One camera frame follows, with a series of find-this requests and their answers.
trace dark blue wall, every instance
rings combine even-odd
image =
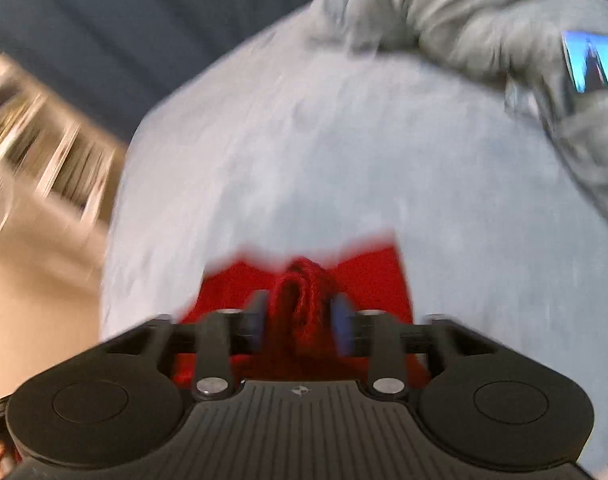
[[[310,0],[0,0],[0,48],[127,142],[143,115]]]

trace red fabric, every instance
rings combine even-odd
[[[328,305],[338,292],[346,293],[358,310],[386,310],[399,320],[413,322],[411,301],[397,250],[380,246],[323,269],[306,258],[294,260],[283,272],[270,272],[240,259],[204,278],[199,297],[183,323],[196,322],[220,308],[240,308],[253,291],[271,291],[262,351],[232,358],[240,380],[366,380],[365,358],[340,358],[335,352]],[[195,356],[177,358],[175,383],[191,383]],[[409,382],[424,386],[427,371],[414,356],[407,357]]]

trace smartphone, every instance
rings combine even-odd
[[[608,36],[568,30],[563,40],[566,66],[575,89],[581,94],[608,91]]]

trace black circular pad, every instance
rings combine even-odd
[[[22,384],[6,410],[20,450],[74,468],[130,462],[161,446],[183,412],[171,380],[134,355],[73,360]]]
[[[80,424],[102,422],[119,415],[128,404],[126,390],[108,381],[82,381],[60,390],[53,400],[57,414]]]
[[[568,378],[509,352],[462,357],[421,393],[429,432],[471,463],[527,471],[576,460],[593,407]]]
[[[548,410],[548,399],[535,386],[497,381],[478,389],[475,406],[482,415],[504,424],[535,422]]]

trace logo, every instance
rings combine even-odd
[[[293,388],[291,390],[291,392],[293,392],[298,397],[305,396],[309,391],[310,391],[310,388],[306,388],[303,384],[300,384],[299,386],[295,386],[295,388]]]

